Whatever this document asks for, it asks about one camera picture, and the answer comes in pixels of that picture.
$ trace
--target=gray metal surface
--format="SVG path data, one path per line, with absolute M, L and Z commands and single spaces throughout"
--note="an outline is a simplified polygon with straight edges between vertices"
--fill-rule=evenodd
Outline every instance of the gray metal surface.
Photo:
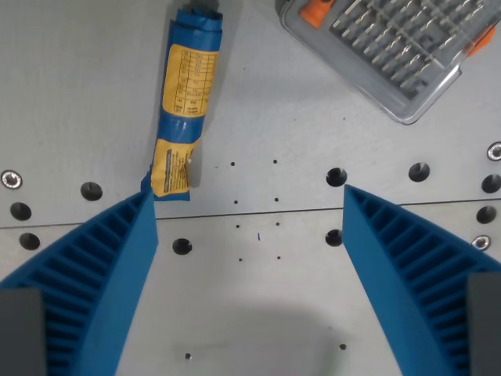
M 23 176 L 19 190 L 0 186 L 1 227 L 20 225 L 13 202 L 31 207 L 23 225 L 76 223 L 139 189 L 153 155 L 166 20 L 182 3 L 0 2 L 0 171 Z M 325 180 L 335 167 L 398 203 L 501 198 L 481 190 L 501 173 L 486 156 L 501 134 L 501 39 L 405 127 L 288 35 L 272 1 L 221 0 L 220 10 L 225 35 L 190 166 L 192 201 L 160 203 L 158 218 L 339 208 L 342 189 Z M 422 183 L 408 177 L 417 162 L 431 167 Z M 103 198 L 86 201 L 85 182 Z
M 501 273 L 478 273 L 468 279 L 468 340 L 471 376 L 501 371 Z
M 501 219 L 476 220 L 487 204 L 501 212 L 501 201 L 408 209 L 468 242 L 489 235 L 486 253 L 501 260 Z M 325 242 L 341 220 L 327 210 L 157 221 L 160 245 L 117 374 L 327 376 L 317 371 L 332 362 L 332 375 L 399 376 L 344 247 Z M 43 248 L 73 228 L 30 231 Z M 0 279 L 37 253 L 19 245 L 25 231 L 0 230 Z M 179 238 L 193 245 L 188 255 L 172 251 Z
M 36 288 L 0 290 L 0 367 L 8 376 L 46 376 L 45 314 Z

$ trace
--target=black hole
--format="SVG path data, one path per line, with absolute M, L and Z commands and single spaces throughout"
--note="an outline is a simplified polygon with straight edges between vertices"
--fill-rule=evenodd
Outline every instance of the black hole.
M 348 178 L 348 174 L 343 168 L 332 168 L 327 172 L 326 181 L 330 186 L 342 186 L 346 183 L 346 179 Z
M 103 189 L 98 183 L 86 182 L 81 185 L 80 193 L 87 201 L 97 201 L 103 196 Z
M 7 175 L 5 177 L 5 180 L 7 181 L 7 184 L 9 184 L 10 186 L 15 186 L 17 184 L 17 178 L 15 178 L 12 175 Z
M 489 175 L 482 182 L 482 189 L 486 193 L 495 193 L 501 188 L 501 176 Z
M 176 239 L 174 243 L 172 243 L 172 251 L 174 251 L 176 255 L 188 255 L 192 249 L 193 246 L 187 239 Z
M 19 237 L 19 242 L 21 247 L 27 249 L 28 251 L 34 251 L 40 247 L 40 239 L 32 233 L 24 233 Z
M 490 223 L 496 218 L 496 214 L 494 207 L 484 206 L 477 212 L 477 220 L 482 224 Z
M 483 248 L 485 247 L 485 240 L 484 239 L 478 239 L 476 242 L 475 242 L 475 245 L 479 248 Z
M 31 218 L 31 209 L 28 205 L 22 202 L 15 202 L 10 205 L 10 214 L 18 221 L 27 221 Z
M 341 230 L 331 230 L 326 235 L 326 242 L 331 247 L 339 247 L 343 244 L 343 239 L 341 237 Z
M 426 163 L 415 163 L 409 169 L 409 178 L 416 183 L 423 182 L 430 176 L 430 166 Z

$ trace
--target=clear plastic lid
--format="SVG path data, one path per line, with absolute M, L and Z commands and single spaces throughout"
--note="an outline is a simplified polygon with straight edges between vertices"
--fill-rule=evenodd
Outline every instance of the clear plastic lid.
M 403 124 L 460 76 L 501 15 L 500 0 L 337 0 L 313 26 L 301 11 L 312 2 L 333 1 L 290 0 L 282 25 Z

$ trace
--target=small hole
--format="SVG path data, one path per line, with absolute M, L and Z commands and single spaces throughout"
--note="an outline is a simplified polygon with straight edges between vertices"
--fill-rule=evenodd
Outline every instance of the small hole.
M 18 221 L 27 221 L 31 218 L 31 209 L 23 202 L 15 202 L 10 205 L 10 214 Z
M 80 193 L 87 201 L 97 201 L 103 196 L 103 189 L 98 183 L 86 182 L 81 185 Z
M 430 166 L 426 163 L 415 163 L 409 169 L 409 178 L 416 183 L 421 183 L 430 176 Z
M 339 247 L 343 244 L 341 230 L 331 230 L 326 235 L 326 243 L 331 247 Z
M 484 206 L 477 212 L 477 220 L 479 223 L 487 224 L 496 218 L 496 208 L 493 206 Z
M 193 246 L 191 242 L 184 238 L 176 239 L 174 243 L 172 243 L 172 251 L 174 251 L 176 255 L 188 255 L 192 249 Z
M 489 175 L 482 182 L 482 189 L 486 193 L 495 193 L 501 188 L 501 176 Z
M 23 185 L 23 178 L 13 170 L 5 170 L 2 173 L 2 184 L 10 190 L 18 190 Z
M 343 168 L 336 167 L 327 172 L 326 181 L 330 186 L 338 187 L 345 184 L 347 178 L 348 174 L 346 171 Z
M 477 248 L 479 251 L 487 251 L 487 249 L 491 246 L 491 238 L 487 235 L 481 235 L 476 237 L 471 244 Z
M 21 247 L 28 251 L 34 251 L 40 247 L 40 239 L 32 233 L 24 233 L 19 237 Z

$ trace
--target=screw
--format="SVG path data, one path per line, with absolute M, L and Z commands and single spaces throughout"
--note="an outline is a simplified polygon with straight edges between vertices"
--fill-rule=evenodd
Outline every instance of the screw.
M 487 248 L 491 246 L 491 238 L 487 235 L 475 237 L 475 239 L 471 242 L 471 245 L 473 245 L 479 251 L 487 251 Z
M 493 143 L 488 147 L 487 158 L 491 161 L 501 161 L 501 141 Z
M 18 190 L 23 185 L 23 178 L 13 170 L 6 170 L 2 173 L 2 184 L 10 190 Z

